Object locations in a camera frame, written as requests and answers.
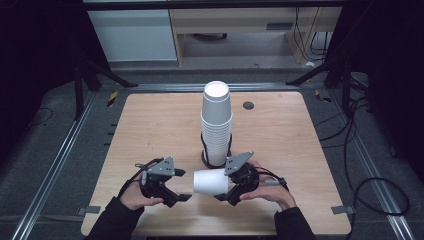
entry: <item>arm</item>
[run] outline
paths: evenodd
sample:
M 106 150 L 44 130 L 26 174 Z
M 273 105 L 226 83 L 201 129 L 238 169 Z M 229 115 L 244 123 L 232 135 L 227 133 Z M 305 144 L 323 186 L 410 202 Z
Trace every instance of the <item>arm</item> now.
M 288 208 L 274 215 L 278 239 L 316 239 L 298 207 Z
M 143 212 L 144 207 L 131 210 L 118 198 L 113 197 L 85 240 L 131 239 L 131 234 Z
M 249 160 L 249 163 L 254 167 L 261 167 L 256 161 Z M 240 200 L 263 198 L 270 202 L 276 202 L 280 206 L 282 212 L 277 212 L 274 215 L 278 239 L 316 239 L 308 222 L 297 207 L 294 197 L 281 185 L 265 184 L 264 182 L 267 179 L 273 178 L 268 175 L 259 175 L 261 181 L 259 187 L 255 191 L 242 194 Z
M 122 196 L 112 198 L 85 240 L 131 239 L 138 219 L 144 212 L 144 207 L 163 202 L 161 198 L 144 197 L 139 180 L 140 176 L 137 176 Z

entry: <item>gray floor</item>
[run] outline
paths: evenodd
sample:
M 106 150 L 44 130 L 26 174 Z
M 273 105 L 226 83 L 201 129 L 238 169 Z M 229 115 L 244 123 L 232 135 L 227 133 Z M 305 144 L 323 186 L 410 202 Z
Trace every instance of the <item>gray floor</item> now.
M 146 68 L 142 71 L 116 71 L 124 79 L 139 84 L 149 83 L 207 83 L 220 80 L 232 83 L 284 83 L 294 80 L 311 68 L 295 64 L 284 37 L 271 35 L 229 34 L 223 41 L 190 38 L 187 41 L 185 60 L 179 68 Z M 108 151 L 108 144 L 117 124 L 129 91 L 100 76 L 102 89 L 85 93 L 85 98 L 94 96 L 91 110 L 82 125 L 72 150 L 60 169 L 57 181 L 45 202 L 41 216 L 75 216 L 80 207 L 89 204 L 97 178 Z M 366 76 L 358 74 L 366 82 Z M 338 114 L 340 89 L 323 86 L 325 73 L 302 84 L 295 91 L 302 93 L 314 124 Z M 25 214 L 37 190 L 45 178 L 50 165 L 60 151 L 61 144 L 71 128 L 75 114 L 73 84 L 69 83 L 48 92 L 42 107 L 10 155 L 9 164 L 0 175 L 0 239 L 10 239 L 18 221 Z M 110 94 L 118 90 L 112 107 L 107 107 Z M 329 97 L 332 102 L 322 101 L 315 95 Z M 352 91 L 354 98 L 363 93 Z M 424 187 L 407 162 L 391 156 L 390 146 L 372 113 L 362 107 L 356 118 L 356 139 L 360 139 L 371 156 L 381 176 L 394 181 L 408 195 L 410 211 L 404 216 L 416 239 L 424 239 Z M 319 138 L 327 137 L 344 126 L 342 115 L 316 127 Z M 337 189 L 346 206 L 352 204 L 353 194 L 349 190 L 344 174 L 343 147 L 331 147 L 343 143 L 345 133 L 322 142 Z M 351 141 L 347 148 L 348 170 L 354 186 L 367 177 L 361 161 L 360 151 Z M 389 187 L 400 208 L 404 206 L 400 194 Z M 366 186 L 361 197 L 380 207 L 375 189 Z M 409 239 L 396 236 L 390 219 L 375 213 L 358 203 L 352 239 Z M 28 239 L 82 239 L 81 222 L 54 221 L 39 218 Z M 344 239 L 344 236 L 319 236 L 319 239 Z

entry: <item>white cabinet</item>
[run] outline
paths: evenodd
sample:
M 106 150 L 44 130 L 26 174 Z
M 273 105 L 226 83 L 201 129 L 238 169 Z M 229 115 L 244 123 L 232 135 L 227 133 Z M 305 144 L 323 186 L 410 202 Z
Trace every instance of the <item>white cabinet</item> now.
M 130 0 L 84 0 L 130 2 Z M 114 63 L 177 61 L 168 10 L 89 11 L 97 36 Z

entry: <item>stack of white cups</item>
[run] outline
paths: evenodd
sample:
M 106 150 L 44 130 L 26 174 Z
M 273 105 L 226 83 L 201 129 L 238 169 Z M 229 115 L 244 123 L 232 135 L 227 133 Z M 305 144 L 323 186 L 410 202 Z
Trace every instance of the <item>stack of white cups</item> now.
M 210 168 L 221 167 L 225 165 L 230 148 L 233 118 L 227 84 L 213 81 L 205 86 L 201 118 L 205 164 Z

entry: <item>tripod leg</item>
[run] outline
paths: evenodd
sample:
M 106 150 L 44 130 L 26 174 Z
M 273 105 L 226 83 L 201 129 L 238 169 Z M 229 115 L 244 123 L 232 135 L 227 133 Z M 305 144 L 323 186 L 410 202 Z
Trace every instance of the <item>tripod leg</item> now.
M 330 68 L 332 68 L 337 63 L 337 61 L 338 61 L 338 58 L 332 57 L 328 61 L 325 61 L 323 64 L 312 69 L 311 71 L 309 71 L 305 75 L 301 76 L 300 78 L 298 78 L 294 81 L 291 81 L 291 82 L 287 82 L 286 85 L 294 85 L 294 86 L 300 85 L 300 84 L 308 81 L 309 79 L 311 79 L 315 75 L 317 75 L 317 74 L 319 74 L 323 71 L 330 70 Z
M 117 75 L 115 75 L 114 73 L 112 73 L 111 71 L 108 71 L 106 69 L 104 69 L 103 67 L 101 67 L 100 65 L 90 61 L 90 60 L 86 60 L 85 64 L 90 67 L 91 69 L 105 75 L 106 77 L 112 79 L 113 81 L 121 84 L 124 87 L 137 87 L 138 84 L 135 83 L 130 83 L 120 77 L 118 77 Z

